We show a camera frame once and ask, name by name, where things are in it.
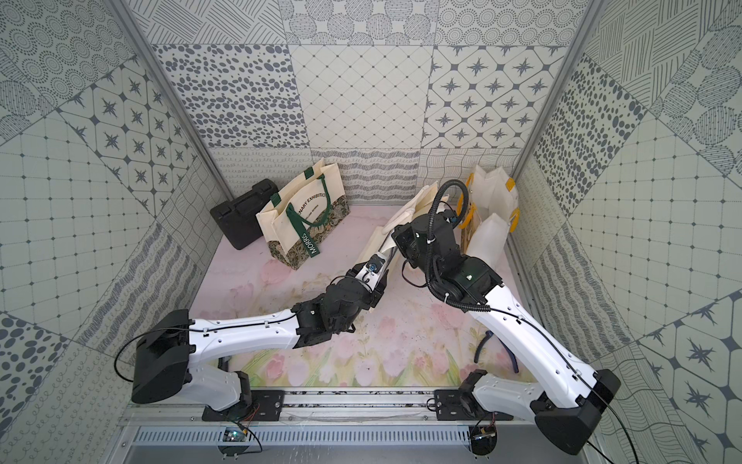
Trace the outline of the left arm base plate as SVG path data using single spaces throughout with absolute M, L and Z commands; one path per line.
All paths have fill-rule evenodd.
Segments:
M 250 402 L 240 400 L 224 411 L 214 411 L 206 406 L 202 421 L 279 421 L 286 392 L 283 390 L 257 390 L 250 393 Z

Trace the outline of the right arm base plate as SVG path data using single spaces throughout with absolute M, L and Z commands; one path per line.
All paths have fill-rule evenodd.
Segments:
M 487 412 L 468 394 L 459 390 L 435 390 L 426 402 L 438 421 L 512 421 L 512 415 Z

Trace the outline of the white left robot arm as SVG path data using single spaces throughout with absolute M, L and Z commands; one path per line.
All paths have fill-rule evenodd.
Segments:
M 269 315 L 231 320 L 192 319 L 169 313 L 136 340 L 135 404 L 181 396 L 216 412 L 249 405 L 249 378 L 214 367 L 214 360 L 253 351 L 297 349 L 351 333 L 364 310 L 386 290 L 385 276 L 344 276 L 318 297 Z

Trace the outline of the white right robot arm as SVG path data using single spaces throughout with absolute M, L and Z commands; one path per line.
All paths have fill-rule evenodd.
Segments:
M 461 253 L 454 218 L 451 211 L 414 217 L 412 209 L 404 209 L 386 229 L 405 260 L 423 271 L 431 294 L 485 326 L 534 378 L 502 380 L 477 369 L 459 387 L 463 410 L 477 420 L 506 414 L 531 421 L 559 450 L 579 454 L 609 411 L 620 380 L 572 355 L 521 306 L 493 268 Z

